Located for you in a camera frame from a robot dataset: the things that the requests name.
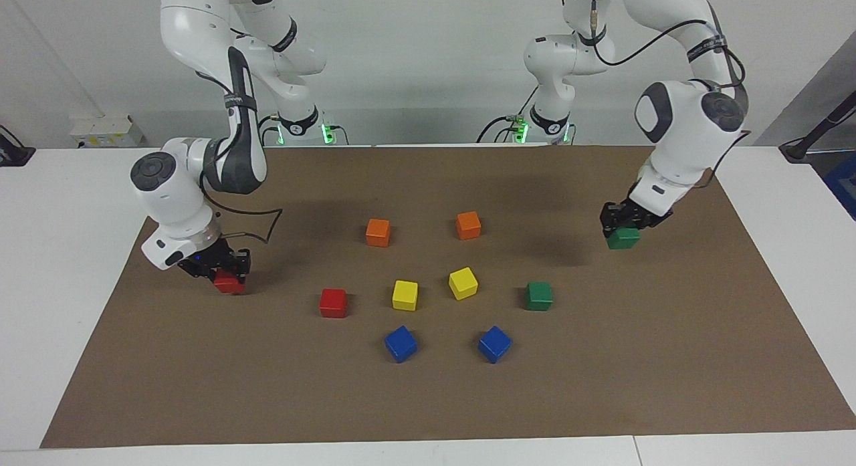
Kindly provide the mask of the red wooden block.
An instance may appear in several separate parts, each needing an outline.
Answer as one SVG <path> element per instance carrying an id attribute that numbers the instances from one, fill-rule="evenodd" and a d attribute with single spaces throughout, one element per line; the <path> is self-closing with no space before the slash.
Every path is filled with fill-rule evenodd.
<path id="1" fill-rule="evenodd" d="M 348 316 L 348 294 L 345 289 L 325 288 L 319 298 L 318 310 L 324 318 Z"/>
<path id="2" fill-rule="evenodd" d="M 237 295 L 245 291 L 245 278 L 226 269 L 218 270 L 212 283 L 223 294 Z"/>

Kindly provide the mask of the yellow wooden block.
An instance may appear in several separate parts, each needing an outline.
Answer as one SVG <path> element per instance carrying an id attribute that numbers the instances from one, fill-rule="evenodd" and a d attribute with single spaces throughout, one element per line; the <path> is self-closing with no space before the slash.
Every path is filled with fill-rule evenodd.
<path id="1" fill-rule="evenodd" d="M 414 312 L 418 308 L 419 284 L 416 282 L 397 280 L 393 288 L 392 308 Z"/>
<path id="2" fill-rule="evenodd" d="M 451 272 L 447 283 L 453 297 L 458 301 L 474 296 L 479 290 L 479 281 L 475 277 L 473 270 L 468 266 Z"/>

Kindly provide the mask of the blue box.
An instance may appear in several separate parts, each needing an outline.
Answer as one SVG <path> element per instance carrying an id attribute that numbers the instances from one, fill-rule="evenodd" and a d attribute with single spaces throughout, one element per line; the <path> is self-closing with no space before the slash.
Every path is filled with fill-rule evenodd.
<path id="1" fill-rule="evenodd" d="M 835 165 L 823 182 L 839 204 L 856 221 L 856 153 Z"/>

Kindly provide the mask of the blue wooden block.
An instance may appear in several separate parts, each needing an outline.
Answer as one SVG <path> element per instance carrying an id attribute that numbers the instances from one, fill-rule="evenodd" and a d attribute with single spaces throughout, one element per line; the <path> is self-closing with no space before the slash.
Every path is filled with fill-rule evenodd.
<path id="1" fill-rule="evenodd" d="M 508 353 L 513 339 L 499 326 L 492 326 L 480 337 L 477 350 L 490 364 L 496 364 Z"/>
<path id="2" fill-rule="evenodd" d="M 404 325 L 399 326 L 393 332 L 389 332 L 383 339 L 383 344 L 397 364 L 406 362 L 417 353 L 419 348 L 417 339 L 410 332 L 410 329 Z"/>

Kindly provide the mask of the black tripod stand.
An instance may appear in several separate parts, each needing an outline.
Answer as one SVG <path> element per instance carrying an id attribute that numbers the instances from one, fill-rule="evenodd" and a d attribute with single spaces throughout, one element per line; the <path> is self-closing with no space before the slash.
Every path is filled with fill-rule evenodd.
<path id="1" fill-rule="evenodd" d="M 778 147 L 789 162 L 802 162 L 808 151 L 823 135 L 844 124 L 850 116 L 856 114 L 856 90 L 853 90 L 822 122 L 809 133 L 798 139 L 786 141 Z"/>

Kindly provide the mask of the brown table mat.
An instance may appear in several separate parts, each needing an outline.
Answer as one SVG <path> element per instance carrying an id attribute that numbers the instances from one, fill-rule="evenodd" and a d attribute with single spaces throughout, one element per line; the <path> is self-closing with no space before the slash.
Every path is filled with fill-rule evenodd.
<path id="1" fill-rule="evenodd" d="M 856 429 L 856 414 L 719 185 L 629 250 L 599 212 L 643 147 L 269 150 L 233 207 L 282 208 L 230 296 L 139 250 L 41 445 L 137 447 Z M 457 214 L 481 235 L 459 240 Z M 388 247 L 366 244 L 370 219 Z M 447 280 L 470 267 L 474 296 Z M 395 281 L 419 284 L 394 310 Z M 528 311 L 528 282 L 554 303 Z M 348 316 L 324 318 L 325 288 Z M 383 339 L 406 326 L 397 364 Z M 499 326 L 496 364 L 477 342 Z"/>

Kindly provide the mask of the black stand foot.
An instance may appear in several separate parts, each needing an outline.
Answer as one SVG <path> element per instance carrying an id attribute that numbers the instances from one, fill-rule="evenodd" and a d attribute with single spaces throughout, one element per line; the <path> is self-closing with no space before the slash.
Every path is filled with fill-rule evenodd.
<path id="1" fill-rule="evenodd" d="M 25 146 L 6 126 L 0 124 L 0 167 L 26 165 L 37 149 Z"/>

